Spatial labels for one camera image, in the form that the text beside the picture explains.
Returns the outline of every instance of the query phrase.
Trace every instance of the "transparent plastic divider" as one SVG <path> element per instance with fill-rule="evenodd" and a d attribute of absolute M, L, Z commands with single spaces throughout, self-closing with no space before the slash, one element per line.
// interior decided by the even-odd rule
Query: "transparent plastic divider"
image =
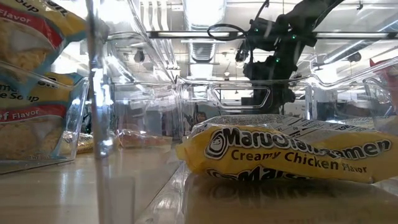
<path fill-rule="evenodd" d="M 363 80 L 376 130 L 398 135 L 398 86 L 386 86 L 375 78 Z"/>
<path fill-rule="evenodd" d="M 48 159 L 19 159 L 19 160 L 6 159 L 0 156 L 0 174 L 74 160 L 76 157 L 76 145 L 83 117 L 83 108 L 85 106 L 85 100 L 88 92 L 88 79 L 83 77 L 74 85 L 66 85 L 57 82 L 53 79 L 47 78 L 45 76 L 28 72 L 26 70 L 17 68 L 13 65 L 4 62 L 0 62 L 0 69 L 3 74 L 2 75 L 3 78 L 7 76 L 10 76 L 10 78 L 12 76 L 14 76 L 14 78 L 23 77 L 21 80 L 13 83 L 13 85 L 11 85 L 11 83 L 8 84 L 7 80 L 1 80 L 2 91 L 7 91 L 7 90 L 15 91 L 16 93 L 19 94 L 18 97 L 21 96 L 25 98 L 25 96 L 29 95 L 30 90 L 23 90 L 23 92 L 21 92 L 21 89 L 18 89 L 18 84 L 19 82 L 23 82 L 23 80 L 25 81 L 28 80 L 27 82 L 35 82 L 36 83 L 35 85 L 46 85 L 49 88 L 65 90 L 69 92 L 69 97 L 70 97 L 67 102 L 69 103 L 69 107 L 66 110 L 65 116 L 62 118 L 63 119 L 62 133 L 60 134 L 60 138 L 57 141 L 58 142 L 57 147 L 59 148 L 57 155 L 62 155 L 62 156 L 59 159 L 58 158 L 53 159 L 50 157 Z M 24 122 L 29 122 L 29 120 L 27 121 L 22 120 L 20 122 L 16 122 L 16 124 L 22 124 Z M 43 144 L 43 143 L 44 139 L 40 139 L 37 142 L 37 144 Z"/>
<path fill-rule="evenodd" d="M 392 65 L 395 65 L 398 63 L 398 57 L 392 58 L 390 60 L 387 60 L 383 63 L 380 63 L 376 66 L 367 68 L 365 70 L 362 70 L 360 72 L 354 73 L 352 75 L 349 75 L 347 77 L 344 77 L 336 82 L 333 83 L 325 83 L 323 82 L 318 76 L 311 74 L 302 78 L 295 78 L 295 79 L 290 79 L 290 80 L 244 80 L 244 81 L 223 81 L 223 80 L 189 80 L 186 78 L 181 78 L 179 77 L 178 79 L 182 83 L 191 83 L 191 84 L 199 84 L 199 85 L 231 85 L 234 83 L 234 85 L 245 85 L 245 84 L 276 84 L 276 83 L 294 83 L 294 82 L 305 82 L 308 83 L 312 86 L 317 86 L 323 90 L 332 90 L 338 87 L 341 87 L 343 85 L 350 84 L 353 81 L 361 81 L 364 80 L 365 78 L 369 78 L 372 76 L 375 76 L 374 72 L 378 70 L 382 70 L 383 68 L 390 67 Z"/>
<path fill-rule="evenodd" d="M 236 91 L 238 91 L 238 90 L 264 90 L 266 94 L 264 95 L 264 99 L 258 105 L 230 106 L 226 102 L 223 102 L 221 97 L 217 95 L 218 93 L 221 93 L 221 91 L 223 91 L 223 90 L 226 90 L 226 91 L 230 91 L 230 90 L 236 90 Z M 224 109 L 241 109 L 241 110 L 244 110 L 244 109 L 256 109 L 256 108 L 263 107 L 265 105 L 270 93 L 271 93 L 271 90 L 268 87 L 266 87 L 266 86 L 249 86 L 249 87 L 242 87 L 242 86 L 229 87 L 229 86 L 226 86 L 226 87 L 213 87 L 213 89 L 210 92 L 211 92 L 211 94 L 213 96 L 213 99 L 218 102 L 220 107 L 222 107 Z"/>
<path fill-rule="evenodd" d="M 116 84 L 114 95 L 116 132 L 123 148 L 150 148 L 178 139 L 174 84 Z"/>
<path fill-rule="evenodd" d="M 109 10 L 109 8 L 103 7 L 106 2 L 123 3 L 126 7 L 120 11 Z M 138 93 L 142 91 L 137 98 L 126 97 L 127 105 L 130 104 L 129 101 L 149 102 L 151 97 L 152 99 L 156 98 L 154 91 L 146 92 L 137 80 L 127 78 L 123 82 L 116 81 L 116 77 L 125 76 L 124 69 L 127 67 L 121 63 L 120 55 L 115 51 L 116 44 L 129 49 L 144 48 L 146 50 L 149 55 L 147 58 L 150 63 L 154 64 L 152 75 L 156 75 L 156 77 L 151 79 L 154 83 L 172 85 L 174 79 L 165 71 L 164 62 L 159 59 L 155 46 L 147 38 L 130 0 L 86 0 L 86 5 L 88 8 L 88 53 L 90 57 L 89 93 L 95 144 L 99 222 L 101 224 L 132 223 L 135 216 L 143 211 L 170 179 L 179 166 L 179 161 L 172 158 L 174 150 L 172 150 L 171 142 L 167 142 L 163 147 L 146 148 L 147 142 L 144 141 L 140 147 L 128 150 L 119 147 L 118 142 L 111 134 L 115 129 L 112 125 L 114 115 L 118 113 L 119 104 L 122 104 L 117 98 L 115 99 L 117 97 L 115 89 L 122 86 L 117 83 L 125 83 L 127 88 L 132 87 Z M 122 19 L 124 26 L 114 26 L 114 23 L 106 22 L 111 29 L 109 36 L 104 35 L 101 30 L 104 29 L 105 17 Z M 111 58 L 117 59 L 113 60 L 116 66 L 110 65 Z M 140 113 L 133 110 L 127 116 L 131 116 L 133 119 L 139 117 L 140 121 L 144 121 L 144 123 L 159 121 L 151 116 L 145 116 L 148 113 L 146 113 L 146 107 L 143 109 L 144 111 Z M 145 126 L 137 131 L 140 134 L 146 134 Z"/>

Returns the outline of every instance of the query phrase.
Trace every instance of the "clear acrylic container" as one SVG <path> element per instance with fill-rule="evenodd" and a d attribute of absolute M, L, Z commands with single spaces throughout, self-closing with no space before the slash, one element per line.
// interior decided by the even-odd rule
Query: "clear acrylic container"
<path fill-rule="evenodd" d="M 181 78 L 165 69 L 161 53 L 148 38 L 133 2 L 119 3 L 124 5 L 119 16 L 128 19 L 112 21 L 107 15 L 108 21 L 104 21 L 105 6 L 88 1 L 100 223 L 242 222 L 248 214 L 250 221 L 263 222 L 266 217 L 261 214 L 265 210 L 269 215 L 277 214 L 272 217 L 274 223 L 373 221 L 377 220 L 377 212 L 387 221 L 398 218 L 392 212 L 398 206 L 397 200 L 374 185 L 333 180 L 273 182 L 270 186 L 234 184 L 201 179 L 175 155 L 175 145 L 190 134 L 193 125 L 225 114 L 286 114 L 380 130 L 374 120 L 385 113 L 370 106 L 375 97 L 367 89 L 372 89 L 367 80 L 379 80 L 375 71 L 396 64 L 398 59 L 372 68 L 366 64 L 345 69 L 350 75 L 330 82 L 316 74 L 273 81 Z M 99 32 L 103 22 L 111 27 L 108 37 Z M 317 49 L 316 54 L 329 50 Z M 146 59 L 136 60 L 137 52 Z M 308 51 L 308 58 L 303 60 L 311 70 L 316 54 Z M 124 57 L 134 57 L 134 61 Z M 358 92 L 347 93 L 352 89 Z M 252 97 L 254 93 L 259 93 L 256 98 Z M 114 141 L 112 132 L 118 141 Z M 388 209 L 369 214 L 374 205 Z M 358 217 L 350 218 L 346 209 Z M 296 218 L 288 219 L 285 214 L 290 212 Z"/>
<path fill-rule="evenodd" d="M 56 78 L 51 75 L 45 77 L 3 62 L 0 62 L 0 71 L 3 78 L 7 76 L 23 77 L 16 85 L 3 79 L 0 81 L 2 83 L 2 99 L 34 102 L 39 100 L 36 94 L 43 88 L 57 90 L 57 92 L 52 91 L 52 94 L 55 95 L 53 97 L 55 103 L 50 102 L 44 106 L 42 104 L 36 106 L 33 112 L 25 110 L 23 104 L 18 107 L 18 104 L 14 102 L 3 100 L 2 119 L 7 119 L 6 115 L 9 114 L 10 119 L 12 117 L 12 122 L 0 123 L 2 126 L 1 136 L 3 140 L 13 143 L 5 144 L 2 147 L 0 174 L 74 160 L 83 107 L 88 93 L 88 79 L 81 77 L 72 85 L 66 85 L 55 81 Z M 35 83 L 34 86 L 41 86 L 38 88 L 42 89 L 32 91 L 21 89 L 18 87 L 18 83 L 22 82 Z M 61 97 L 62 94 L 66 95 L 67 99 Z M 64 99 L 65 107 L 57 103 L 58 99 Z M 9 108 L 8 104 L 16 106 L 16 108 Z M 46 116 L 47 113 L 52 114 L 53 118 Z M 23 119 L 26 116 L 32 116 L 32 118 Z"/>
<path fill-rule="evenodd" d="M 376 130 L 398 135 L 396 64 L 376 71 L 377 77 L 364 79 L 366 94 Z"/>

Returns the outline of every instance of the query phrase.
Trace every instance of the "person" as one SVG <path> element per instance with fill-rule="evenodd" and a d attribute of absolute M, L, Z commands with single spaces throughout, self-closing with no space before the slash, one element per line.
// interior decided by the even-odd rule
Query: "person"
<path fill-rule="evenodd" d="M 206 117 L 206 113 L 205 112 L 197 112 L 196 123 L 195 124 L 204 122 L 206 120 L 207 120 L 207 117 Z"/>

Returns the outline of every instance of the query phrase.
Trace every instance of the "soup package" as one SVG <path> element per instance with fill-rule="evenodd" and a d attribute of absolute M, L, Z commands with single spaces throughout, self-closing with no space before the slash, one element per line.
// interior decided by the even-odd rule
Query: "soup package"
<path fill-rule="evenodd" d="M 65 159 L 70 150 L 61 150 L 61 140 L 67 125 L 78 122 L 78 99 L 84 85 L 76 73 L 46 73 L 51 80 L 70 86 L 60 87 L 46 81 L 36 81 L 35 87 L 24 95 L 20 89 L 0 81 L 0 145 L 1 160 Z M 67 116 L 67 111 L 76 113 Z"/>
<path fill-rule="evenodd" d="M 177 146 L 194 173 L 232 180 L 341 179 L 373 183 L 398 175 L 398 137 L 282 115 L 220 116 Z"/>
<path fill-rule="evenodd" d="M 43 74 L 64 48 L 85 38 L 85 21 L 49 0 L 0 2 L 0 60 Z M 1 71 L 15 88 L 29 80 L 21 73 Z M 31 82 L 25 86 L 30 90 Z"/>

